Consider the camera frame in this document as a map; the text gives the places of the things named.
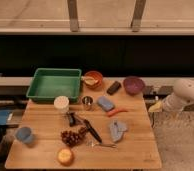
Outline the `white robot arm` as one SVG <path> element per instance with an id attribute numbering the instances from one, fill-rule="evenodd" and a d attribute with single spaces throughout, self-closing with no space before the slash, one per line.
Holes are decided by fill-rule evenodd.
<path id="1" fill-rule="evenodd" d="M 194 79 L 181 78 L 174 83 L 173 92 L 150 106 L 148 111 L 180 113 L 191 104 L 194 104 Z"/>

